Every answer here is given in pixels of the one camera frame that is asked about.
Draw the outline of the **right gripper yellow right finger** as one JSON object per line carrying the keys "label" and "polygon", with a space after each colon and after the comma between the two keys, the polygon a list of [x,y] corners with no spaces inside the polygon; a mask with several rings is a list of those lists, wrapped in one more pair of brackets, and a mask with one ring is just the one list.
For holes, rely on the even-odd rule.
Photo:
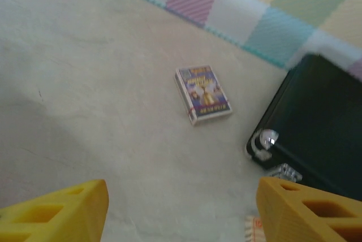
{"label": "right gripper yellow right finger", "polygon": [[362,202],[287,180],[259,180],[267,242],[362,242]]}

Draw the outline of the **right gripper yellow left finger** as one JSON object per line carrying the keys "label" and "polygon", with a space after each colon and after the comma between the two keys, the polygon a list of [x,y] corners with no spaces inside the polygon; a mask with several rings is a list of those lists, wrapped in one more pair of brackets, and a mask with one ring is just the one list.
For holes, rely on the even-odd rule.
{"label": "right gripper yellow left finger", "polygon": [[0,208],[0,242],[100,242],[108,207],[96,179]]}

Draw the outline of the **black hard case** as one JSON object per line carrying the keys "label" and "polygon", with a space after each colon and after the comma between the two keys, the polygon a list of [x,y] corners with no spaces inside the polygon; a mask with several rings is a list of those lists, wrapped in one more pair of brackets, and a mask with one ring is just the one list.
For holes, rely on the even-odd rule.
{"label": "black hard case", "polygon": [[362,201],[362,82],[306,54],[245,146],[270,175]]}

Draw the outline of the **small purple card box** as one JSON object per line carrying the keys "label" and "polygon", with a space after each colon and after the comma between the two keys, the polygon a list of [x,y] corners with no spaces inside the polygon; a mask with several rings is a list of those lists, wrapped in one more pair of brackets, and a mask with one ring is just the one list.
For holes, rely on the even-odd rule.
{"label": "small purple card box", "polygon": [[178,68],[174,79],[193,126],[232,113],[230,102],[210,65]]}

